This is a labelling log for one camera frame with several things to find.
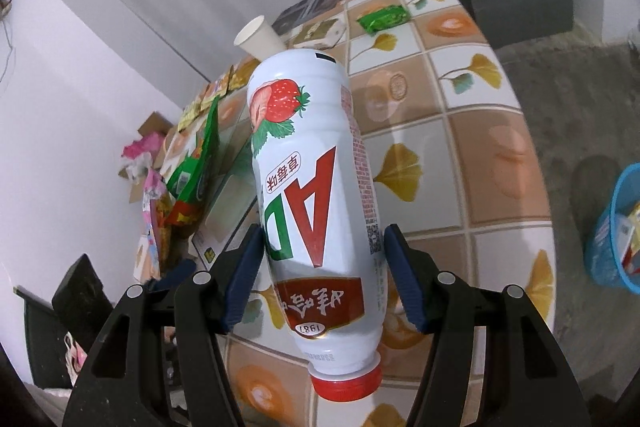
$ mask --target blue gripper pad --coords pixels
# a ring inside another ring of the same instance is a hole
[[[406,318],[421,333],[427,332],[429,317],[426,309],[431,297],[433,280],[439,270],[426,252],[409,248],[398,225],[385,229],[385,255]]]
[[[264,235],[261,227],[258,225],[249,227],[240,247],[233,252],[221,254],[221,258],[229,254],[236,254],[239,259],[226,283],[226,288],[223,285],[218,287],[223,291],[224,296],[224,312],[220,325],[225,331],[230,331],[242,320],[251,288],[254,287],[255,277],[264,254]]]

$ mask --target pink plastic bag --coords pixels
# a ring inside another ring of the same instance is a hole
[[[130,160],[134,160],[142,153],[148,152],[151,153],[151,158],[155,160],[162,148],[163,141],[164,134],[154,131],[151,134],[147,134],[142,139],[133,142],[131,145],[127,145],[122,150],[122,156],[129,158]]]

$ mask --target green snack package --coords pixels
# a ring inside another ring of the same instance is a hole
[[[363,15],[358,19],[358,22],[364,28],[364,31],[369,35],[373,35],[375,32],[404,24],[410,18],[411,15],[403,6],[393,4],[382,10]]]
[[[166,222],[176,227],[190,225],[202,214],[204,196],[218,149],[218,98],[216,98],[200,128],[196,132],[196,148],[185,158],[166,184],[176,198]]]

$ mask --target red bottle cap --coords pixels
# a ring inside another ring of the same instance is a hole
[[[382,383],[382,369],[375,369],[351,380],[323,380],[311,375],[311,382],[318,396],[332,402],[350,402],[369,396]]]

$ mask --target concrete floor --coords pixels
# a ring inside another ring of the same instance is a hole
[[[529,124],[556,237],[556,338],[589,399],[640,367],[640,296],[595,285],[583,244],[622,169],[640,161],[640,64],[626,45],[569,34],[498,50]]]

